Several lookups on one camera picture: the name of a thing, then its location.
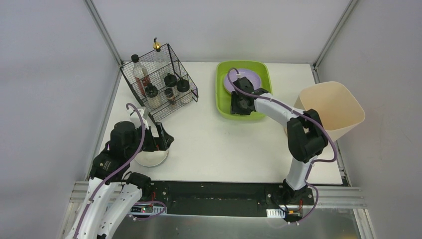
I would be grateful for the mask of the purple plate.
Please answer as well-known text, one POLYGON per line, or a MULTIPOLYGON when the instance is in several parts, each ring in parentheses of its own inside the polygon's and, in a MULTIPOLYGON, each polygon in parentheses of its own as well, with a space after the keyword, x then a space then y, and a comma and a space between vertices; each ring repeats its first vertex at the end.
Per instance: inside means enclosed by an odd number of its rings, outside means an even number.
MULTIPOLYGON (((252 83, 253 89, 257 90, 261 87, 261 78, 258 76, 257 73, 246 68, 238 68, 237 70, 239 71, 240 77, 246 77, 252 83)), ((236 81, 238 78, 237 72, 235 70, 230 71, 229 76, 233 82, 236 81)), ((227 74, 224 77, 223 85, 229 93, 234 91, 234 87, 229 82, 227 74)))

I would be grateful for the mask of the black pepper grinder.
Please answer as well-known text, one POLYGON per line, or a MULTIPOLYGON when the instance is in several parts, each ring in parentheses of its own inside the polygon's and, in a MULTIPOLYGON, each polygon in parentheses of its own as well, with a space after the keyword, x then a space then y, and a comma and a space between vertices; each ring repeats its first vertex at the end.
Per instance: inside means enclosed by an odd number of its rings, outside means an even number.
POLYGON ((169 103, 170 105, 174 106, 174 105, 176 104, 176 96, 175 96, 175 94, 174 94, 174 92, 173 92, 173 89, 171 89, 171 88, 167 88, 167 89, 164 91, 164 94, 165 94, 165 97, 166 97, 166 99, 167 99, 168 103, 169 103))

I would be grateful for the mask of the black-lid spice jar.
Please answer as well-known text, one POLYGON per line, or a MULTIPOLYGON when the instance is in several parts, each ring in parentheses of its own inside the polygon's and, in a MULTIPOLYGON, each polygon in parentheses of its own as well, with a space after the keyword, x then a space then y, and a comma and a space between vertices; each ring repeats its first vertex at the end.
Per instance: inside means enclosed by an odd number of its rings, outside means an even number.
POLYGON ((147 101, 153 110, 158 109, 162 105, 162 99, 159 90, 152 83, 148 83, 145 87, 147 101))

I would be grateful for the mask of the black-lid glass jar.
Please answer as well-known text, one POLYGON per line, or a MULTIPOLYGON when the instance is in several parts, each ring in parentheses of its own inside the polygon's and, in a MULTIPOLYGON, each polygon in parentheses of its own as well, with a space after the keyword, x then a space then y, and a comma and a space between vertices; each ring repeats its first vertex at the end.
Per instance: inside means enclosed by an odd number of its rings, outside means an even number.
POLYGON ((180 101, 187 104, 190 101, 190 83, 188 80, 181 78, 177 84, 177 91, 179 92, 180 101))
POLYGON ((175 75, 167 73, 167 75, 164 77, 164 83, 166 87, 172 89, 175 97, 179 95, 177 90, 177 77, 175 75))

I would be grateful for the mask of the black-lid glass jar front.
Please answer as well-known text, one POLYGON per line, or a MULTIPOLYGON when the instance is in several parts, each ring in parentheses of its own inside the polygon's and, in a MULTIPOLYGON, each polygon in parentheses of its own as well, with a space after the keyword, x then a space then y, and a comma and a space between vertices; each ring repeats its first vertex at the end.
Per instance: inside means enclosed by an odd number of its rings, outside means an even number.
POLYGON ((167 75, 164 77, 164 83, 166 87, 172 89, 175 97, 179 95, 177 90, 177 77, 175 75, 167 73, 167 75))

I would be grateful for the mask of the dark sauce bottle red label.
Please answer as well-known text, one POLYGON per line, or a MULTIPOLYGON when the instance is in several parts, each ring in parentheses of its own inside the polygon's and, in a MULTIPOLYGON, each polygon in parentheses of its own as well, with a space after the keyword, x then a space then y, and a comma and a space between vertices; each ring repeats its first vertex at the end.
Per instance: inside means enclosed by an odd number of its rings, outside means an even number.
POLYGON ((136 85, 141 91, 142 96, 147 97, 148 92, 145 90, 148 89, 150 84, 150 78, 147 68, 141 63, 140 58, 137 54, 131 55, 131 60, 133 62, 132 73, 135 77, 136 85))

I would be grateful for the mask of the gold-top glass oil bottle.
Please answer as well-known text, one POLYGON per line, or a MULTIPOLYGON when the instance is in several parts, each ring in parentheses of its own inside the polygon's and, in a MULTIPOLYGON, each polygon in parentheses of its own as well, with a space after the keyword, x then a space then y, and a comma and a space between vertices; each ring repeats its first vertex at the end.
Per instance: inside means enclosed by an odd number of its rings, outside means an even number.
POLYGON ((172 74, 172 65, 169 56, 165 53, 164 47, 160 42, 157 41, 155 37, 153 39, 153 49, 155 55, 153 57, 155 63, 155 70, 156 75, 158 76, 159 80, 166 86, 165 78, 168 74, 172 74))

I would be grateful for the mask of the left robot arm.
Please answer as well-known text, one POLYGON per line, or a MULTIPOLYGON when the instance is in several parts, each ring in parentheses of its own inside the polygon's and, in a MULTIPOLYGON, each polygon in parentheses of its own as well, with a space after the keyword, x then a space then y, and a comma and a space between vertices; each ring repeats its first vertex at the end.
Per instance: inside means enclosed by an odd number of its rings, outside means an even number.
POLYGON ((110 239, 134 206, 161 206, 156 213, 165 213, 166 205, 156 200, 150 177, 130 172, 130 162, 141 152, 164 152, 174 142, 161 123, 151 127, 129 121, 114 125, 110 140, 93 160, 88 189, 68 239, 110 239))

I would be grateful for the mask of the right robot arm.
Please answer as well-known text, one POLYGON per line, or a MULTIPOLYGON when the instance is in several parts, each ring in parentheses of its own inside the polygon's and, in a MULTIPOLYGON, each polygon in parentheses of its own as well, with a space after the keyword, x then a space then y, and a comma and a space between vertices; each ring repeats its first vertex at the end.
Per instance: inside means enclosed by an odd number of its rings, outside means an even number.
POLYGON ((283 181, 285 200, 296 197, 306 188, 311 162, 318 158, 328 145, 328 138, 323 129, 319 114, 310 109, 301 111, 273 98, 267 90, 254 89, 246 77, 231 81, 230 112, 235 115, 249 115, 252 112, 264 114, 278 122, 287 130, 288 149, 292 163, 286 179, 283 181))

